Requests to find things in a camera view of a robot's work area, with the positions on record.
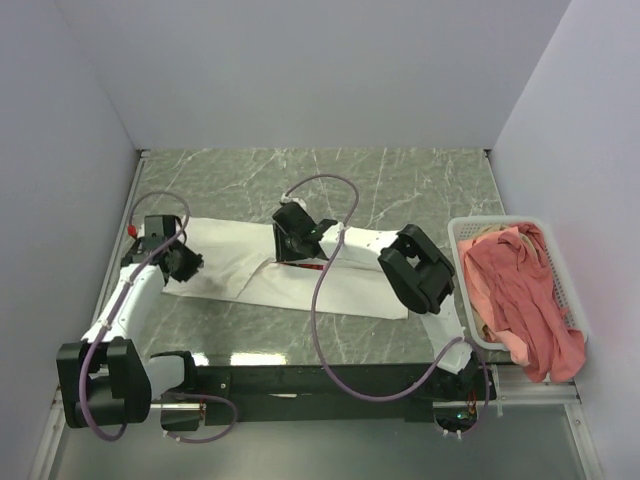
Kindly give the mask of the white Coca-Cola t-shirt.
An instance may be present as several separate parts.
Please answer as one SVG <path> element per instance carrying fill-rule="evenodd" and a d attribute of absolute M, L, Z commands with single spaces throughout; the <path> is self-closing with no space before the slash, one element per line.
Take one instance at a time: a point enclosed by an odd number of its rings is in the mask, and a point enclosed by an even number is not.
<path fill-rule="evenodd" d="M 192 218 L 187 246 L 204 266 L 187 282 L 169 281 L 169 295 L 224 300 L 309 311 L 320 272 L 278 264 L 272 227 L 266 224 Z M 408 309 L 385 275 L 338 261 L 325 277 L 317 300 L 321 313 L 403 320 Z"/>

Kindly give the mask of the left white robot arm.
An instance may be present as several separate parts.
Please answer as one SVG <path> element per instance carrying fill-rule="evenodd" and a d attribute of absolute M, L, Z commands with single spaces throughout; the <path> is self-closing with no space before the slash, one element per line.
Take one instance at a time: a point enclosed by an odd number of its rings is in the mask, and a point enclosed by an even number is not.
<path fill-rule="evenodd" d="M 103 311 L 79 341 L 63 344 L 56 356 L 67 425 L 98 435 L 106 426 L 143 422 L 152 402 L 165 393 L 186 402 L 200 388 L 190 352 L 143 361 L 136 345 L 165 286 L 190 280 L 204 260 L 187 246 L 185 222 L 176 215 L 147 216 L 141 229 L 130 226 L 128 233 L 134 242 L 121 259 Z"/>

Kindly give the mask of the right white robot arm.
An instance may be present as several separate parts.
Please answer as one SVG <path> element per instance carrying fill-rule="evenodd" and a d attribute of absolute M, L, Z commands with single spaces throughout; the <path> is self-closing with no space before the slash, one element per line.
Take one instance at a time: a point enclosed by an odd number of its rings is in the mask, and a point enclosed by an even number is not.
<path fill-rule="evenodd" d="M 315 221 L 298 203 L 283 203 L 272 215 L 276 260 L 343 261 L 382 272 L 399 302 L 417 314 L 434 352 L 441 357 L 429 384 L 452 399 L 474 386 L 478 360 L 464 341 L 454 304 L 455 268 L 424 231 L 408 224 L 397 231 Z"/>

